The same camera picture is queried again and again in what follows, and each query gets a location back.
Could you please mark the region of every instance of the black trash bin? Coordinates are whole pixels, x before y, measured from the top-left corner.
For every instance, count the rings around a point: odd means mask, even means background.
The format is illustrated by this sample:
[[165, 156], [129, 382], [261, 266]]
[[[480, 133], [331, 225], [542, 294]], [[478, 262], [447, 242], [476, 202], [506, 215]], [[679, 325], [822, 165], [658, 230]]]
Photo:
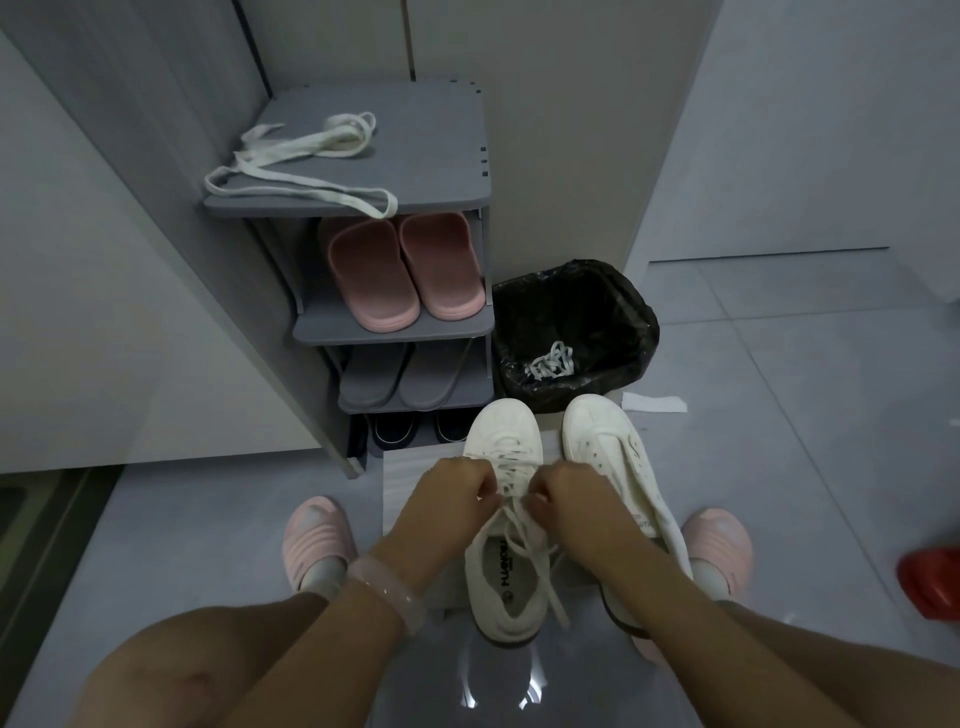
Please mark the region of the black trash bin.
[[[637, 381], [660, 340], [653, 309], [600, 260], [570, 260], [498, 283], [493, 311], [499, 394], [536, 413], [562, 412], [578, 395], [604, 395]], [[555, 341], [573, 349], [574, 373], [541, 381], [525, 374]]]

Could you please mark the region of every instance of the red plastic item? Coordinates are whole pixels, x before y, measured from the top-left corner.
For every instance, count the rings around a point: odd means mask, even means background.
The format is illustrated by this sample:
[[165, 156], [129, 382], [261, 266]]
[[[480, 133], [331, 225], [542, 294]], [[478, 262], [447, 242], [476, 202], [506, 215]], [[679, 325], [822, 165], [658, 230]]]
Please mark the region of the red plastic item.
[[929, 548], [897, 564], [903, 592], [927, 619], [960, 620], [960, 548]]

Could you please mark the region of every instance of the gray slide sandal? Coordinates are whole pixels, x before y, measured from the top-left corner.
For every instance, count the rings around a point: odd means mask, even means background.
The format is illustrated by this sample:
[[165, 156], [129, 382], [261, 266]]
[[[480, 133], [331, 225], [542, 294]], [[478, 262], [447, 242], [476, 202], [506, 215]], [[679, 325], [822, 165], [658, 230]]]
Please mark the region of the gray slide sandal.
[[396, 389], [406, 360], [406, 344], [363, 344], [353, 347], [340, 378], [344, 412], [369, 412], [387, 403]]
[[472, 343], [473, 339], [418, 342], [397, 387], [403, 403], [420, 412], [442, 407], [453, 392]]

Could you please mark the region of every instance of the pink bracelet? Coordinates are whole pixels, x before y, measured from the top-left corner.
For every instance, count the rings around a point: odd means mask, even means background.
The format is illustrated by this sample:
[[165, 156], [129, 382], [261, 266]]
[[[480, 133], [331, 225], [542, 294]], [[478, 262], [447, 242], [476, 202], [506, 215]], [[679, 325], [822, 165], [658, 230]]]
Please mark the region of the pink bracelet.
[[347, 576], [361, 584], [366, 584], [377, 596], [387, 602], [403, 619], [407, 634], [415, 635], [426, 621], [426, 608], [423, 601], [400, 581], [396, 574], [369, 554], [361, 556], [349, 565]]

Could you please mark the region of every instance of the shoe rack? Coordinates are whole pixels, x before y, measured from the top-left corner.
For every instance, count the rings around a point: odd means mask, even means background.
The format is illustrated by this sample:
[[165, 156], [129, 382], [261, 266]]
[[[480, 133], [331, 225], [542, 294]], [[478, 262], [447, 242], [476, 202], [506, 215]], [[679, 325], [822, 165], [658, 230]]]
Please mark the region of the shoe rack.
[[[339, 376], [349, 368], [356, 347], [471, 339], [466, 363], [440, 408], [486, 404], [493, 399], [493, 306], [489, 278], [491, 178], [482, 89], [468, 81], [310, 85], [278, 94], [256, 123], [282, 123], [285, 126], [274, 135], [296, 138], [322, 129], [328, 116], [361, 111], [376, 116], [372, 147], [363, 155], [297, 159], [282, 162], [276, 169], [346, 186], [384, 187], [396, 195], [398, 215], [463, 212], [487, 293], [486, 305], [473, 316], [441, 321], [422, 306], [419, 318], [407, 328], [390, 333], [368, 331], [344, 303], [317, 239], [320, 218], [350, 216], [355, 210], [278, 196], [211, 195], [204, 205], [212, 215], [243, 218], [257, 230], [294, 299], [297, 320], [293, 338], [323, 350]], [[237, 175], [226, 187], [259, 183]], [[385, 404], [372, 409], [345, 407], [350, 415], [366, 417], [368, 424], [370, 415], [405, 410], [409, 407], [396, 391]], [[436, 442], [427, 442], [433, 437], [433, 427], [426, 420], [421, 421], [414, 445]], [[368, 451], [379, 454], [379, 448], [371, 446]]]

